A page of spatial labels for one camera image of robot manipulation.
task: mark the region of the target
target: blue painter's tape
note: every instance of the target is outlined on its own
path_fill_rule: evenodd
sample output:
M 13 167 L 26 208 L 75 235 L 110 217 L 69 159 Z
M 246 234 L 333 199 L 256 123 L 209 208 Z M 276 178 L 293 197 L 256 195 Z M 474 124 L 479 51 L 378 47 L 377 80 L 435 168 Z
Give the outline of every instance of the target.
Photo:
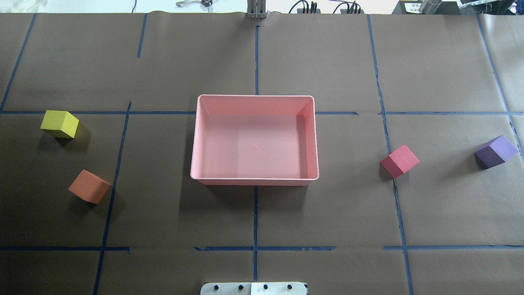
M 315 112 L 317 115 L 358 115 L 357 112 Z
M 129 102 L 129 105 L 127 106 L 127 114 L 126 119 L 124 121 L 124 129 L 122 131 L 122 140 L 120 141 L 120 150 L 118 152 L 118 160 L 116 161 L 116 169 L 115 169 L 115 178 L 113 180 L 113 187 L 111 189 L 111 199 L 109 201 L 109 209 L 107 210 L 107 218 L 105 221 L 105 230 L 104 230 L 104 237 L 102 239 L 102 247 L 100 250 L 100 258 L 99 258 L 99 265 L 96 271 L 96 279 L 95 279 L 95 287 L 93 290 L 93 295 L 98 294 L 98 287 L 100 283 L 100 275 L 102 274 L 102 264 L 104 262 L 104 252 L 107 244 L 107 234 L 109 233 L 109 223 L 111 222 L 111 213 L 113 211 L 113 204 L 115 202 L 115 193 L 116 193 L 116 182 L 118 180 L 118 174 L 120 173 L 120 164 L 122 162 L 122 152 L 124 150 L 124 142 L 126 139 L 126 133 L 127 133 L 127 124 L 129 123 L 129 112 L 131 111 L 131 102 Z
M 100 251 L 100 247 L 62 247 L 62 246 L 14 246 L 0 247 L 0 251 Z M 107 247 L 106 251 L 125 251 L 131 253 L 129 247 Z
M 138 44 L 138 53 L 136 54 L 137 58 L 140 58 L 142 53 L 142 43 L 144 42 L 144 34 L 146 33 L 146 23 L 147 23 L 147 13 L 144 14 L 144 22 L 142 23 L 142 34 L 140 35 L 140 43 Z
M 524 250 L 524 245 L 434 245 L 408 246 L 408 250 Z M 385 246 L 385 251 L 402 251 L 402 246 Z
M 0 247 L 0 251 L 100 251 L 100 247 Z
M 259 246 L 260 251 L 331 251 L 336 246 Z
M 375 41 L 373 39 L 373 28 L 372 28 L 372 25 L 371 25 L 371 17 L 370 15 L 368 14 L 367 15 L 367 25 L 368 25 L 368 29 L 369 29 L 369 39 L 371 41 L 371 52 L 373 54 L 373 64 L 375 65 L 375 78 L 376 78 L 376 81 L 377 81 L 377 90 L 378 90 L 378 96 L 380 97 L 380 109 L 381 109 L 381 114 L 382 114 L 382 123 L 384 125 L 384 134 L 386 136 L 386 145 L 387 145 L 387 148 L 388 148 L 388 154 L 391 153 L 391 145 L 389 143 L 389 132 L 388 132 L 388 127 L 387 127 L 387 118 L 386 118 L 386 108 L 384 106 L 384 97 L 382 95 L 382 88 L 380 87 L 380 83 L 379 83 L 379 75 L 378 75 L 378 63 L 377 63 L 377 53 L 376 53 L 376 50 L 375 50 Z
M 195 252 L 201 252 L 201 251 L 253 251 L 253 247 L 251 246 L 239 246 L 239 247 L 228 247 L 228 246 L 219 246 L 219 247 L 205 247 L 205 248 L 194 248 Z
M 260 26 L 255 27 L 255 94 L 258 95 L 258 30 Z
M 253 204 L 253 282 L 258 281 L 258 186 L 255 186 Z
M 387 119 L 386 119 L 386 108 L 384 106 L 384 97 L 382 95 L 382 89 L 380 88 L 380 82 L 379 82 L 379 74 L 378 74 L 378 63 L 377 63 L 377 53 L 375 50 L 375 41 L 373 40 L 373 27 L 371 24 L 371 17 L 370 15 L 367 15 L 367 23 L 368 23 L 368 29 L 369 29 L 369 39 L 371 41 L 371 51 L 373 53 L 373 64 L 375 65 L 375 77 L 377 80 L 377 89 L 378 89 L 378 96 L 380 97 L 380 109 L 382 113 L 382 123 L 384 125 L 384 135 L 386 136 L 386 146 L 388 149 L 388 154 L 391 153 L 391 144 L 389 140 L 389 132 L 387 127 Z M 402 249 L 404 254 L 404 265 L 406 268 L 406 278 L 408 281 L 408 289 L 409 294 L 413 295 L 413 283 L 411 281 L 411 270 L 409 266 L 409 258 L 408 258 L 408 248 L 406 245 L 406 237 L 404 234 L 404 225 L 402 221 L 402 210 L 400 209 L 400 198 L 398 194 L 398 187 L 397 182 L 393 180 L 393 187 L 395 190 L 395 200 L 397 202 L 397 217 L 398 217 L 398 224 L 400 229 L 400 238 L 402 240 Z
M 45 111 L 5 111 L 4 114 L 45 114 Z M 74 115 L 126 115 L 125 111 L 70 111 Z M 195 111 L 132 111 L 130 115 L 194 115 Z
M 520 152 L 520 158 L 524 162 L 524 151 L 522 150 L 522 144 L 520 143 L 519 136 L 517 134 L 517 130 L 515 129 L 515 124 L 513 123 L 513 118 L 511 117 L 511 112 L 509 111 L 508 101 L 506 100 L 506 95 L 504 94 L 504 91 L 502 89 L 502 85 L 500 84 L 500 80 L 498 78 L 497 69 L 495 68 L 495 64 L 493 63 L 493 58 L 491 56 L 491 51 L 489 51 L 488 43 L 486 41 L 486 36 L 484 34 L 484 29 L 482 27 L 482 21 L 479 14 L 477 16 L 477 23 L 478 23 L 478 29 L 481 31 L 482 36 L 482 43 L 484 44 L 484 48 L 486 49 L 486 54 L 488 55 L 489 64 L 491 65 L 491 68 L 493 70 L 493 75 L 495 76 L 495 81 L 497 82 L 497 88 L 500 93 L 500 97 L 502 97 L 502 102 L 504 104 L 504 108 L 506 109 L 506 113 L 508 115 L 509 124 L 511 125 L 511 130 L 513 130 L 513 136 L 515 137 L 515 141 L 517 142 L 517 148 Z
M 133 111 L 132 115 L 194 115 L 195 111 Z
M 36 13 L 33 14 L 33 18 L 31 19 L 31 24 L 29 24 L 29 28 L 27 29 L 26 38 L 24 39 L 24 43 L 22 44 L 22 48 L 20 49 L 20 53 L 18 54 L 18 58 L 16 59 L 15 66 L 13 68 L 13 72 L 11 73 L 11 78 L 9 79 L 9 82 L 7 83 L 7 88 L 4 92 L 4 98 L 2 99 L 2 103 L 0 104 L 0 113 L 4 110 L 5 102 L 7 101 L 7 97 L 9 96 L 9 91 L 11 90 L 11 85 L 13 84 L 13 80 L 15 79 L 16 70 L 18 69 L 18 65 L 20 65 L 20 61 L 22 60 L 22 54 L 24 54 L 24 50 L 26 49 L 27 40 L 29 40 L 29 35 L 31 35 L 32 27 L 35 24 L 36 19 Z
M 386 115 L 506 115 L 505 112 L 386 112 Z
M 336 246 L 258 246 L 258 251 L 331 251 Z M 195 252 L 201 251 L 253 251 L 250 246 L 218 246 L 194 248 Z

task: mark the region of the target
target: purple cube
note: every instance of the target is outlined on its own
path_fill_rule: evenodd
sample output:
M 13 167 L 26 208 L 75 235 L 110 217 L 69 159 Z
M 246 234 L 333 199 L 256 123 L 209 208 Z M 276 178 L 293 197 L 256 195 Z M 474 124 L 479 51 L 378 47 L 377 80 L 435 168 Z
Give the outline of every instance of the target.
M 518 152 L 518 148 L 501 135 L 483 144 L 475 152 L 475 159 L 480 166 L 488 169 L 506 162 Z

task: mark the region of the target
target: white metal bracket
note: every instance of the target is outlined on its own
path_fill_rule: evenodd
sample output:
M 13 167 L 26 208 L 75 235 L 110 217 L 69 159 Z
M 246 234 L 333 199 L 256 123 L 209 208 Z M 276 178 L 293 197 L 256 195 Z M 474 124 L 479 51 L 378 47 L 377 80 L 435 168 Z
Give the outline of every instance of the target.
M 200 295 L 308 295 L 302 282 L 206 283 Z
M 266 0 L 247 0 L 247 18 L 266 18 Z

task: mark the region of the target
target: foam block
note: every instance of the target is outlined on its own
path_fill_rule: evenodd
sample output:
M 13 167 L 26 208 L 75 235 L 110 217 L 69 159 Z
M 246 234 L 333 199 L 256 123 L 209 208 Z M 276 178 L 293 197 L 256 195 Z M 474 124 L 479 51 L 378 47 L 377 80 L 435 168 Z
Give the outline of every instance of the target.
M 518 152 L 518 148 L 501 135 L 484 143 L 475 152 L 475 158 L 483 168 L 488 169 L 505 163 Z
M 403 145 L 389 154 L 389 156 L 380 163 L 389 172 L 391 177 L 397 178 L 408 172 L 411 168 L 420 163 L 420 161 L 406 145 Z
M 111 184 L 100 177 L 82 170 L 69 187 L 69 190 L 84 201 L 98 204 L 110 187 Z
M 78 123 L 67 111 L 46 111 L 40 129 L 57 138 L 74 138 Z

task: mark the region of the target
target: orange cube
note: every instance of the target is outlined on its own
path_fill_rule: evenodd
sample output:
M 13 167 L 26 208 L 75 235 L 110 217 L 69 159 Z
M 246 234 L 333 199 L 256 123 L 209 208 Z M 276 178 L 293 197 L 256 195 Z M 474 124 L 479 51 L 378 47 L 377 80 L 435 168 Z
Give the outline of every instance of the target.
M 69 190 L 84 201 L 98 204 L 110 187 L 111 184 L 105 180 L 91 172 L 82 170 Z

